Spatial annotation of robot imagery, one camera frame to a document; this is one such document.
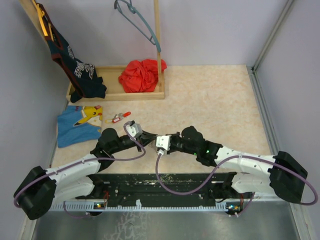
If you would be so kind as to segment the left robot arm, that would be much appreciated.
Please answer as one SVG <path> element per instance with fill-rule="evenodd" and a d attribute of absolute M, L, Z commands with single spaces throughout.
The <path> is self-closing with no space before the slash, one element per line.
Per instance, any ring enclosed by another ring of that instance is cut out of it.
<path fill-rule="evenodd" d="M 157 138 L 134 126 L 124 129 L 126 134 L 119 136 L 114 128 L 106 128 L 89 154 L 69 164 L 32 168 L 13 195 L 15 207 L 36 220 L 53 205 L 71 199 L 106 199 L 104 182 L 97 174 L 116 161 L 113 154 L 136 147 L 144 156 L 145 146 Z"/>

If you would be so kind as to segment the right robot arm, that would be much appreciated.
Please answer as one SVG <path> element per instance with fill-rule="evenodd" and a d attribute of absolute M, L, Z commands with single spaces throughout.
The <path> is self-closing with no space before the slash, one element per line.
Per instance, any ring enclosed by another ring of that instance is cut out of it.
<path fill-rule="evenodd" d="M 170 136 L 168 152 L 194 155 L 204 166 L 231 171 L 232 180 L 223 185 L 223 192 L 229 198 L 255 192 L 301 203 L 308 172 L 285 151 L 261 156 L 236 151 L 206 140 L 194 126 L 189 126 Z"/>

